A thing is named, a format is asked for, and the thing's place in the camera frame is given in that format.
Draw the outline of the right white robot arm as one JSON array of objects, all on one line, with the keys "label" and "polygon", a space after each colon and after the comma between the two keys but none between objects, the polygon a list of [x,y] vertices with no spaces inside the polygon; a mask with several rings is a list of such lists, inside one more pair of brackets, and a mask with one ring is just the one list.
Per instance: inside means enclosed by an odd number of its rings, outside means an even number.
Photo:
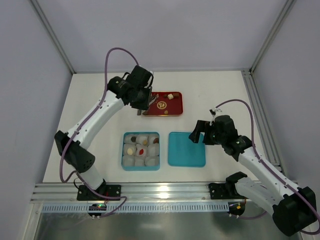
[{"label": "right white robot arm", "polygon": [[248,198],[265,210],[283,234],[290,237],[320,220],[315,193],[309,187],[299,187],[279,172],[247,136],[238,134],[230,116],[217,116],[213,121],[198,120],[188,138],[198,143],[201,134],[204,134],[205,145],[221,146],[227,155],[259,179],[261,183],[256,184],[246,174],[237,172],[226,179],[231,184],[227,189],[232,196]]}]

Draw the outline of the cream white chocolate cube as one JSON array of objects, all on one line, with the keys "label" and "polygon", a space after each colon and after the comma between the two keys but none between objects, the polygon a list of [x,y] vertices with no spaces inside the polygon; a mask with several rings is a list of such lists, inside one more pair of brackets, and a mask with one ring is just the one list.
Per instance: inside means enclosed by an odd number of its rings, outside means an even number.
[{"label": "cream white chocolate cube", "polygon": [[168,97],[168,99],[170,99],[170,100],[174,98],[173,94],[169,94],[167,97]]}]

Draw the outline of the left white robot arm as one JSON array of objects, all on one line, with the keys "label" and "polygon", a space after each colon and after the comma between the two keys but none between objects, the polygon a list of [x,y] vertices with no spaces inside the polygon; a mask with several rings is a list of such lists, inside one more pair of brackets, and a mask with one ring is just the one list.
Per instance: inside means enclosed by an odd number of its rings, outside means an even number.
[{"label": "left white robot arm", "polygon": [[105,180],[95,167],[96,158],[88,148],[102,127],[124,106],[148,110],[153,80],[153,72],[139,65],[122,77],[113,77],[107,82],[102,97],[75,126],[67,132],[59,130],[55,134],[59,167],[62,169],[63,163],[72,166],[73,172],[92,193],[95,194]]}]

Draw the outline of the teal box lid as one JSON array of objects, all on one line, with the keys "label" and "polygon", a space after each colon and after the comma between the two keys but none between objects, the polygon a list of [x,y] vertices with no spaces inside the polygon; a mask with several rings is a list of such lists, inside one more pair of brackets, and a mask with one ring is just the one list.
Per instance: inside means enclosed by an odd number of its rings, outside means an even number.
[{"label": "teal box lid", "polygon": [[171,132],[168,135],[168,164],[172,167],[202,168],[206,165],[205,144],[193,143],[190,132]]}]

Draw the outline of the white oval chocolate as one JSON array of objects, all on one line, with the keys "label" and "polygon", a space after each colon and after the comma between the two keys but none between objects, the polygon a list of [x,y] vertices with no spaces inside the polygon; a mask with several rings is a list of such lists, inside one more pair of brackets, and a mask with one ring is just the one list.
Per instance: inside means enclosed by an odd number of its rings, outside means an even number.
[{"label": "white oval chocolate", "polygon": [[132,155],[132,154],[133,154],[133,150],[132,150],[131,148],[129,148],[129,149],[127,150],[127,154],[128,154],[128,155]]}]

